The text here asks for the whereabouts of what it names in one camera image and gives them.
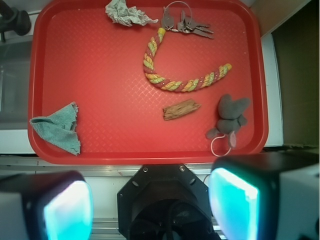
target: tray rim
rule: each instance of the tray rim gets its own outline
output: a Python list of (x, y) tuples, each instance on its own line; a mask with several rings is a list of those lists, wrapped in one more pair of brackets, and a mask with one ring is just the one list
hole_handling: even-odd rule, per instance
[[(40, 47), (38, 43), (40, 41), (45, 42), (44, 40), (47, 38), (47, 32), (40, 31), (44, 26), (47, 26), (50, 22), (51, 16), (54, 16), (58, 9), (63, 8), (63, 6), (68, 5), (70, 3), (92, 3), (92, 8), (101, 8), (102, 5), (106, 4), (104, 0), (96, 0), (94, 2), (90, 0), (53, 0), (49, 3), (39, 14), (35, 27), (34, 27), (34, 35), (32, 41), (32, 51), (31, 51), (31, 64), (30, 64), (30, 82), (29, 82), (29, 97), (28, 97), (28, 120), (33, 117), (38, 117), (41, 114), (37, 114), (37, 108), (35, 104), (37, 103), (37, 99), (39, 96), (35, 96), (35, 87), (37, 89), (42, 89), (42, 86), (36, 82), (36, 79), (43, 78), (43, 71), (41, 72), (42, 76), (36, 73), (36, 69), (44, 68), (44, 62), (41, 62), (41, 59), (44, 58), (44, 51)], [(134, 2), (137, 6), (143, 7), (159, 7), (165, 6), (164, 2), (159, 1), (144, 1), (144, 0), (128, 0), (127, 5), (132, 5), (131, 2)], [(199, 5), (205, 6), (208, 2), (216, 2), (219, 4), (225, 4), (226, 6), (231, 6), (232, 9), (228, 9), (234, 12), (234, 9), (239, 9), (242, 11), (242, 14), (247, 18), (247, 21), (250, 22), (250, 31), (253, 32), (254, 39), (248, 40), (248, 45), (254, 45), (253, 47), (249, 48), (249, 51), (255, 49), (255, 56), (253, 54), (249, 54), (250, 60), (249, 63), (252, 64), (252, 59), (257, 59), (256, 62), (253, 62), (255, 66), (251, 66), (251, 78), (253, 78), (253, 74), (259, 79), (259, 81), (255, 81), (254, 84), (259, 85), (260, 91), (257, 91), (255, 95), (259, 96), (258, 99), (254, 98), (255, 102), (253, 102), (253, 112), (256, 107), (263, 109), (261, 114), (261, 124), (263, 127), (258, 129), (260, 131), (259, 136), (256, 134), (256, 127), (254, 134), (252, 136), (251, 141), (248, 143), (250, 145), (253, 141), (255, 141), (255, 147), (250, 149), (250, 151), (245, 151), (246, 149), (237, 149), (234, 151), (236, 155), (243, 155), (243, 154), (255, 154), (260, 152), (260, 150), (264, 147), (267, 138), (268, 138), (268, 109), (267, 109), (267, 92), (266, 92), (266, 80), (265, 80), (265, 72), (264, 72), (264, 64), (263, 64), (263, 55), (262, 55), (262, 47), (261, 47), (261, 39), (260, 39), (260, 30), (256, 16), (251, 12), (251, 10), (242, 2), (238, 0), (200, 0), (196, 2), (190, 2), (190, 7), (199, 7)], [(212, 163), (216, 157), (213, 156), (210, 151), (182, 151), (182, 152), (108, 152), (109, 157), (92, 157), (94, 153), (81, 153), (78, 156), (74, 156), (70, 153), (64, 154), (59, 152), (58, 155), (61, 156), (53, 156), (43, 150), (39, 145), (39, 141), (42, 140), (37, 133), (33, 130), (30, 123), (28, 122), (28, 138), (30, 141), (30, 145), (32, 146), (33, 150), (36, 154), (53, 164), (64, 164), (64, 165), (143, 165), (143, 164), (190, 164), (190, 163)]]

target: colorful rope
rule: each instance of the colorful rope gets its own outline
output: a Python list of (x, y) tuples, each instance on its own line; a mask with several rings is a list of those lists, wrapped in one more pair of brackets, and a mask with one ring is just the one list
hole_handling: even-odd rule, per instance
[(189, 81), (172, 81), (160, 76), (155, 71), (154, 58), (161, 42), (164, 39), (165, 33), (166, 30), (164, 28), (160, 27), (158, 29), (157, 35), (152, 37), (148, 43), (148, 47), (146, 48), (143, 59), (144, 74), (149, 79), (150, 83), (157, 88), (183, 93), (196, 91), (198, 89), (211, 86), (213, 83), (222, 79), (228, 73), (228, 71), (231, 70), (231, 64), (227, 63), (223, 66), (220, 66), (217, 70), (205, 75), (205, 77), (200, 77)]

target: stuffed bunny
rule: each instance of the stuffed bunny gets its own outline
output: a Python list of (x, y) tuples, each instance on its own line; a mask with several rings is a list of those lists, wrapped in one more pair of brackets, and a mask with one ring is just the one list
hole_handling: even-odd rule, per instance
[(236, 133), (241, 126), (247, 124), (247, 119), (243, 112), (249, 107), (250, 99), (245, 97), (232, 101), (229, 94), (221, 97), (218, 112), (221, 119), (217, 122), (216, 127), (206, 133), (208, 139), (214, 139), (217, 134), (224, 134), (228, 137), (230, 148), (236, 147)]

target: teal cloth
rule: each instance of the teal cloth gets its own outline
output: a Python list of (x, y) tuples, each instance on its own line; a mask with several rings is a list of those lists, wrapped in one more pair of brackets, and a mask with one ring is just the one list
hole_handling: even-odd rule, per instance
[(32, 118), (30, 124), (43, 140), (77, 155), (80, 153), (80, 141), (75, 132), (77, 112), (78, 107), (72, 102), (50, 116)]

